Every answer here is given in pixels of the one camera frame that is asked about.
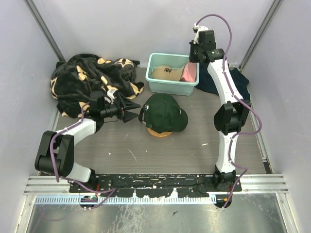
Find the black floral fleece blanket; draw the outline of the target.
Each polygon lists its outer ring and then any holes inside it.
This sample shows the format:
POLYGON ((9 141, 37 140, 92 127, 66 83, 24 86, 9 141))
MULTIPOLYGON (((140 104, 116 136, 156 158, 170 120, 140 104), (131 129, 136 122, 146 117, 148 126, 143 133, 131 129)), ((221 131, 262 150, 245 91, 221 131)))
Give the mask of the black floral fleece blanket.
POLYGON ((58 111, 62 116, 81 118, 88 113, 88 102, 94 91, 102 92, 108 104, 114 102, 117 93, 134 99, 144 89, 144 83, 136 81, 139 64, 136 60, 105 60, 88 53, 58 62, 50 84, 58 111))

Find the green baseball cap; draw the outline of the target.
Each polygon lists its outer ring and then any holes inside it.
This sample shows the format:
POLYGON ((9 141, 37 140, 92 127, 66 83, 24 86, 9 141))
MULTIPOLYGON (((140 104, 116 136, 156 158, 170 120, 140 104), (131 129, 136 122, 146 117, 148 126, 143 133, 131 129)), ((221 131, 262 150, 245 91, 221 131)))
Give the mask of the green baseball cap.
POLYGON ((155 133, 181 132, 188 125, 188 115, 170 94, 154 93, 143 104, 138 120, 155 133))

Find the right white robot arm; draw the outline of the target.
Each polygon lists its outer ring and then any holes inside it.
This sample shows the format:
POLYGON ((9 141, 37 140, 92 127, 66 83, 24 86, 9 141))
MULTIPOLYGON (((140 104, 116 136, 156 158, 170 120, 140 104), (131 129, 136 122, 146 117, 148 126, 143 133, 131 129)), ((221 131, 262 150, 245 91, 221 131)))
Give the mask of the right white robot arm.
POLYGON ((236 181, 236 144, 238 133, 246 123, 250 102, 244 101, 238 92, 230 75, 224 50, 216 48, 214 31, 205 26, 196 26, 194 32, 195 38, 190 42, 189 61, 206 68, 221 102, 213 119, 219 133, 219 155, 212 184, 218 191, 225 191, 236 181))

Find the wooden hat stand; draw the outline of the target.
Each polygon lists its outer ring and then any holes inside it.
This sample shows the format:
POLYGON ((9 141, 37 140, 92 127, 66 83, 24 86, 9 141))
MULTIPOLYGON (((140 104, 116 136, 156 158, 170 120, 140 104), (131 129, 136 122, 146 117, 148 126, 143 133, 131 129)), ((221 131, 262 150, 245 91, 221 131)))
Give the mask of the wooden hat stand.
POLYGON ((151 134, 152 136, 154 137, 157 137, 157 138, 165 138, 167 136, 169 136, 170 134, 172 134, 172 132, 162 132, 162 133, 158 133, 156 131, 153 131, 149 128, 147 128, 147 131, 149 134, 151 134))

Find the pink baseball cap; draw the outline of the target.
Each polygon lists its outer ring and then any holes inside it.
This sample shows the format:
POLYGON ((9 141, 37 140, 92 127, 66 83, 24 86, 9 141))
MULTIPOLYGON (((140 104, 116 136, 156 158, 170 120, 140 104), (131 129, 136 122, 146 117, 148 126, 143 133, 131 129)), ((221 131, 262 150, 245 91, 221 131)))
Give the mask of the pink baseball cap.
POLYGON ((197 67, 195 63, 187 63, 182 70, 180 81, 194 83, 196 81, 197 67))

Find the navy blue sweater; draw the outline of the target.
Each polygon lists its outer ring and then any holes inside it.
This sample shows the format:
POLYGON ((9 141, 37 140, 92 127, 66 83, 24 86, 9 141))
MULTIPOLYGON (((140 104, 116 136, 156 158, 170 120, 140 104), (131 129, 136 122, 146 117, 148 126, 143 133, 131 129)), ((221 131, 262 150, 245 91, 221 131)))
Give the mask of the navy blue sweater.
MULTIPOLYGON (((243 99, 250 100, 250 93, 248 92, 247 89, 249 80, 243 74, 241 74, 237 68, 230 70, 230 75, 238 92, 242 95, 243 99)), ((195 87, 201 91, 211 93, 217 96, 219 95, 211 75, 204 67, 200 67, 199 83, 195 87)))

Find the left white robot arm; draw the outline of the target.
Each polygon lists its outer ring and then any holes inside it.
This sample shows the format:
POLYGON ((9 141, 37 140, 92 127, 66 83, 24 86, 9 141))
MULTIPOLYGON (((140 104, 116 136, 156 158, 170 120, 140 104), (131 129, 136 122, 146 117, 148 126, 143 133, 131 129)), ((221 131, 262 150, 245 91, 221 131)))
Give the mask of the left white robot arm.
POLYGON ((54 175, 57 179, 65 178, 80 183, 86 192, 97 188, 98 179, 93 169, 74 161, 74 147, 86 137, 100 130, 106 118, 116 117, 126 123, 138 115, 133 109, 140 105, 128 100, 118 91, 105 94, 91 92, 89 101, 82 106, 82 116, 74 124, 56 132, 46 131, 41 137, 35 169, 54 175))

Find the teal plastic bin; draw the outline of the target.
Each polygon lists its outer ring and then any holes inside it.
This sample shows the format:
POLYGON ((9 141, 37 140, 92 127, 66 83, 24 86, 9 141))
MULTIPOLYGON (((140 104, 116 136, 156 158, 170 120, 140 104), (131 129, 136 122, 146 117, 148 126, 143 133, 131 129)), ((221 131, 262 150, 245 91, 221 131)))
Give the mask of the teal plastic bin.
POLYGON ((200 65, 196 64, 197 74, 196 81, 194 83, 182 82, 182 81, 167 81, 151 78, 151 73, 157 66, 170 66, 172 68, 181 68, 189 62, 187 55, 179 54, 167 54, 167 53, 152 53, 149 56, 147 71, 145 79, 149 84, 149 88, 152 92, 168 93, 175 95, 189 96, 192 94, 194 87, 199 83, 199 69, 200 65))

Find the tan baseball cap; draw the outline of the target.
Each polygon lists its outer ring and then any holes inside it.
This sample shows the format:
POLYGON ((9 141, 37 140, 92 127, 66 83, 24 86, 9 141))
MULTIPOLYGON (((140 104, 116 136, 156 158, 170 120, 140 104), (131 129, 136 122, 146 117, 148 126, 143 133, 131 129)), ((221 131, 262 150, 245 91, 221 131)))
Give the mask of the tan baseball cap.
POLYGON ((172 68, 170 66, 157 66, 153 69, 151 78, 178 82, 183 76, 184 68, 185 66, 182 66, 178 69, 172 68))

